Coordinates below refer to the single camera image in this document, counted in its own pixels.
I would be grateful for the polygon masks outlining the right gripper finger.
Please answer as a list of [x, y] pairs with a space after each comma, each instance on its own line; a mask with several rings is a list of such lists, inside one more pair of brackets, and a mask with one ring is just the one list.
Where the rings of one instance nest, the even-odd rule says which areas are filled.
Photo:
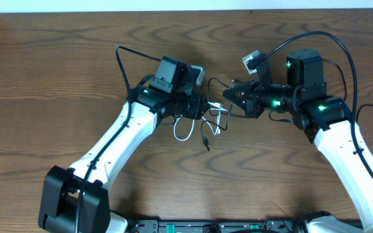
[[249, 93], [253, 90], [253, 85], [254, 85], [254, 80], [249, 81], [249, 82], [242, 82], [237, 85], [231, 86], [224, 90], [223, 95], [231, 95], [231, 94], [236, 94], [238, 93], [239, 95], [243, 95], [246, 93]]
[[233, 104], [237, 105], [243, 111], [247, 111], [246, 92], [223, 92], [223, 97], [226, 98], [228, 101], [232, 102]]

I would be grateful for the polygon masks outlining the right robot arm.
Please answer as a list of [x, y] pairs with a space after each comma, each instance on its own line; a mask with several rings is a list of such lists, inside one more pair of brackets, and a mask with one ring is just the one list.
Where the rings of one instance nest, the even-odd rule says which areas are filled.
[[293, 124], [326, 157], [359, 214], [361, 228], [334, 216], [309, 219], [299, 232], [373, 232], [373, 155], [346, 102], [326, 93], [323, 59], [315, 49], [287, 55], [288, 80], [273, 84], [265, 54], [257, 50], [243, 58], [250, 74], [258, 78], [230, 87], [223, 96], [243, 109], [247, 118], [264, 111], [290, 113]]

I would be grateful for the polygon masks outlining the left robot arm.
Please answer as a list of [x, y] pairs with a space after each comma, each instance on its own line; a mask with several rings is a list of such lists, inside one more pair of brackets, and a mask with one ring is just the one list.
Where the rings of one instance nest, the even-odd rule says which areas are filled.
[[128, 220], [109, 206], [109, 191], [139, 144], [162, 119], [199, 120], [209, 109], [194, 91], [205, 71], [164, 56], [157, 72], [133, 89], [102, 138], [68, 169], [53, 166], [45, 176], [38, 225], [48, 232], [125, 232]]

